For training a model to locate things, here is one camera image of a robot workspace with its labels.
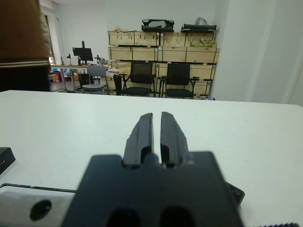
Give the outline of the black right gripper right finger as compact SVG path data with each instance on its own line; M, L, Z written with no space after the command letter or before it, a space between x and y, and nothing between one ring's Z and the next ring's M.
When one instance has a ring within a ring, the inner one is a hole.
M160 153L162 163L181 165L188 153L187 139L171 113L162 112Z

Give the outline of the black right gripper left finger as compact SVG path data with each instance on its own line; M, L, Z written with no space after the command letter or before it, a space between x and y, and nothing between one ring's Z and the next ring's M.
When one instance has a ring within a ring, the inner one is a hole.
M140 117L126 141L123 163L126 166L138 166L153 151L153 115L147 113Z

